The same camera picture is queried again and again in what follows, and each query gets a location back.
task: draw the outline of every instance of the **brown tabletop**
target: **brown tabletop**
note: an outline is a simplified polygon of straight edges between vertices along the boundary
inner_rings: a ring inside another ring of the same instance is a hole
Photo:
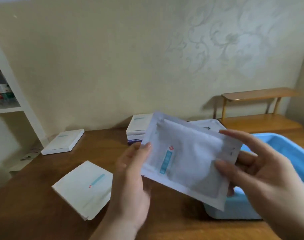
[[[125,129],[87,131],[72,152],[38,156],[0,189],[0,239],[88,239],[106,207],[83,221],[51,186],[86,160],[113,172],[126,148]],[[153,182],[149,215],[137,239],[278,238],[262,221],[213,220],[201,202]]]

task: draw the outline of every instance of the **wooden stool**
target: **wooden stool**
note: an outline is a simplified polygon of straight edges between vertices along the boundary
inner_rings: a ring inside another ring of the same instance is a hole
[[[247,92],[225,93],[223,97],[223,108],[221,123],[227,129],[243,130],[248,133],[264,133],[264,132],[278,132],[282,130],[302,129],[302,125],[287,119],[286,117],[277,114],[280,101],[283,97],[298,96],[299,93],[290,88],[272,88],[264,90],[255,90]],[[226,118],[226,104],[227,102],[264,100],[270,98],[277,98],[277,102],[272,114],[240,116]]]

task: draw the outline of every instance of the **white box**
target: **white box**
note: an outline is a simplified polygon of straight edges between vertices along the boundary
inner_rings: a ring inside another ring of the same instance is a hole
[[[78,140],[84,134],[84,130],[66,131],[58,134],[42,151],[42,155],[70,152]]]
[[[52,188],[84,220],[92,220],[111,197],[113,174],[86,161],[62,177]]]
[[[151,114],[133,115],[131,122],[126,129],[126,135],[144,135],[147,127],[150,124]]]

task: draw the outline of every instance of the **white shelf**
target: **white shelf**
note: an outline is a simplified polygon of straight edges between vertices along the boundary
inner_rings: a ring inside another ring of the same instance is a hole
[[[4,108],[0,109],[0,114],[1,113],[10,113],[10,112],[16,112],[16,111],[23,111],[22,107],[19,106],[18,104],[15,104],[12,106],[4,106]]]

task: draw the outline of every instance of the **blue container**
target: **blue container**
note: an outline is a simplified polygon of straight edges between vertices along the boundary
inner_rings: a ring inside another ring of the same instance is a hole
[[[304,149],[284,136],[274,133],[253,134],[255,137],[268,143],[276,151],[289,158],[294,169],[304,182]],[[250,151],[243,145],[241,150]],[[204,204],[206,213],[214,219],[261,219],[250,205],[242,189],[236,187],[233,197],[228,197],[224,212]]]

